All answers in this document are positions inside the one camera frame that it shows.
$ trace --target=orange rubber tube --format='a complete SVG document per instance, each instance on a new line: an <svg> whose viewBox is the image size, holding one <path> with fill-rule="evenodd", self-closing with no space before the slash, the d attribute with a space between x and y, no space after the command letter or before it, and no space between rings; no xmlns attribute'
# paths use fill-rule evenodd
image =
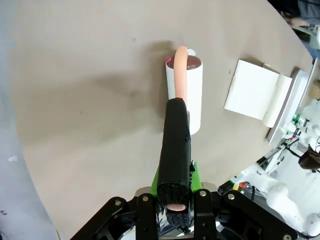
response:
<svg viewBox="0 0 320 240"><path fill-rule="evenodd" d="M175 97L184 100L187 105L187 60L188 48L180 46L175 52L173 62Z"/></svg>

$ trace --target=beige tabletop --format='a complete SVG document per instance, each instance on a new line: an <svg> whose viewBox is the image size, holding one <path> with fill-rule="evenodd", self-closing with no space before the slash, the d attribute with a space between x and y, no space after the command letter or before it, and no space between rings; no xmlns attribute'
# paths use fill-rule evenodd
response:
<svg viewBox="0 0 320 240"><path fill-rule="evenodd" d="M185 45L203 61L192 159L217 185L271 147L268 128L224 110L238 59L285 75L312 58L266 0L17 0L9 80L27 166L70 238L110 198L149 186L168 99L164 59Z"/></svg>

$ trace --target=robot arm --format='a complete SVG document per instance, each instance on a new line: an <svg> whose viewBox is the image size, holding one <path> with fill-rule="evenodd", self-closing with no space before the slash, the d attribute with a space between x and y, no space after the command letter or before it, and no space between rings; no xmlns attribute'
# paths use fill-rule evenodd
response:
<svg viewBox="0 0 320 240"><path fill-rule="evenodd" d="M191 138L186 105L168 101L158 171L151 188L132 200L111 198L71 240L118 240L135 226L136 240L175 237L159 234L159 214L184 232L179 239L225 240L216 222L242 240L296 240L297 232L238 191L218 194L213 184L200 182L191 161Z"/></svg>

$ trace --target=pink tube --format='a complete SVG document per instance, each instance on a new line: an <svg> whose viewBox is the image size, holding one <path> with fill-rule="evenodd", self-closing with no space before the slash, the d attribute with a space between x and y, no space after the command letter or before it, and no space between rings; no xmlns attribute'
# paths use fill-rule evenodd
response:
<svg viewBox="0 0 320 240"><path fill-rule="evenodd" d="M185 210L187 207L183 204L168 204L166 208L171 211L180 212Z"/></svg>
<svg viewBox="0 0 320 240"><path fill-rule="evenodd" d="M187 59L188 48L180 46L175 52L173 62L175 97L184 100L187 105Z"/></svg>

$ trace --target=black foam padding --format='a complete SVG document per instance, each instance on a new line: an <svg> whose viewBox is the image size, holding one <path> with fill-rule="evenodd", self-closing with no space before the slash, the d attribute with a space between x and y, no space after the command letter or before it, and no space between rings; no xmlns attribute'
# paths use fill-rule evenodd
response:
<svg viewBox="0 0 320 240"><path fill-rule="evenodd" d="M191 137L188 111L182 98L166 104L162 149L158 168L159 202L189 205Z"/></svg>
<svg viewBox="0 0 320 240"><path fill-rule="evenodd" d="M175 228L190 227L191 217L188 209L184 211L171 211L167 209L165 215L168 223Z"/></svg>

